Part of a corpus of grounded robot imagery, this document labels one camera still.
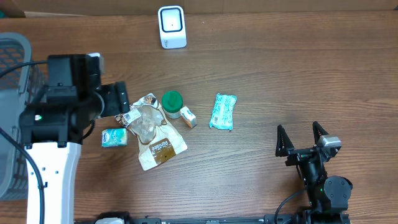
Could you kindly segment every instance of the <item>barcode label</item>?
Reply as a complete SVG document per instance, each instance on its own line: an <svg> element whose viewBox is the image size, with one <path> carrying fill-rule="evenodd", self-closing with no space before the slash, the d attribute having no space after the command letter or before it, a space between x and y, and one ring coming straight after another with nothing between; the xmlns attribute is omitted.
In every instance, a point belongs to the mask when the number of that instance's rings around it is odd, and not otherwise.
<svg viewBox="0 0 398 224"><path fill-rule="evenodd" d="M132 123L139 117L141 117L141 114L137 109L133 109L130 112L123 115L123 118L126 120L128 124Z"/></svg>

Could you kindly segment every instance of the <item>teal packet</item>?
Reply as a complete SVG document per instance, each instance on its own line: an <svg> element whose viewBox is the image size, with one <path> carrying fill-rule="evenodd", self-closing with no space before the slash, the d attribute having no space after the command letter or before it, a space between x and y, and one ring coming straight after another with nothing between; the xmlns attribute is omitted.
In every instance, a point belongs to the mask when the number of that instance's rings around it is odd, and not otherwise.
<svg viewBox="0 0 398 224"><path fill-rule="evenodd" d="M127 146L127 129L106 129L102 131L102 147Z"/></svg>
<svg viewBox="0 0 398 224"><path fill-rule="evenodd" d="M232 114L234 112L236 99L236 96L233 95L221 95L217 93L210 120L211 128L215 127L221 130L232 130Z"/></svg>

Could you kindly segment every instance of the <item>brown label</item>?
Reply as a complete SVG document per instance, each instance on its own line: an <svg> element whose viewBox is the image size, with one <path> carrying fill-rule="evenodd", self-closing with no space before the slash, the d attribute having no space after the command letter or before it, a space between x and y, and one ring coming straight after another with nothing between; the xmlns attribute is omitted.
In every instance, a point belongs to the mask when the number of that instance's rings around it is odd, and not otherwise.
<svg viewBox="0 0 398 224"><path fill-rule="evenodd" d="M149 149L157 165L164 163L175 156L174 148L167 138L151 144Z"/></svg>

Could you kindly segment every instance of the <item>plastic bin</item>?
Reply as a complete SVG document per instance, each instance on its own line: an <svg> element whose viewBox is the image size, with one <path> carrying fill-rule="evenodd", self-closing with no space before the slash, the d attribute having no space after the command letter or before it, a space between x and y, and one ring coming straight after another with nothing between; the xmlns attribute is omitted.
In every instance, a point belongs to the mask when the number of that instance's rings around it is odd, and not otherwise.
<svg viewBox="0 0 398 224"><path fill-rule="evenodd" d="M17 33L0 34L0 71L32 60L29 41ZM38 66L25 66L0 79L0 127L20 140L19 115L46 82ZM0 200L27 198L25 158L0 136Z"/></svg>

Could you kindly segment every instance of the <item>small white box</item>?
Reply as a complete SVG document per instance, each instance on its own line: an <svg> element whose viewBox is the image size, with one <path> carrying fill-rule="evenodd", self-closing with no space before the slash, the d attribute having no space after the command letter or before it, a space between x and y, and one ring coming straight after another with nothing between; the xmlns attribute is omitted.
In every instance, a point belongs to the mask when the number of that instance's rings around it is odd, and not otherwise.
<svg viewBox="0 0 398 224"><path fill-rule="evenodd" d="M187 46L184 11L180 6L164 6L157 12L160 41L165 49Z"/></svg>

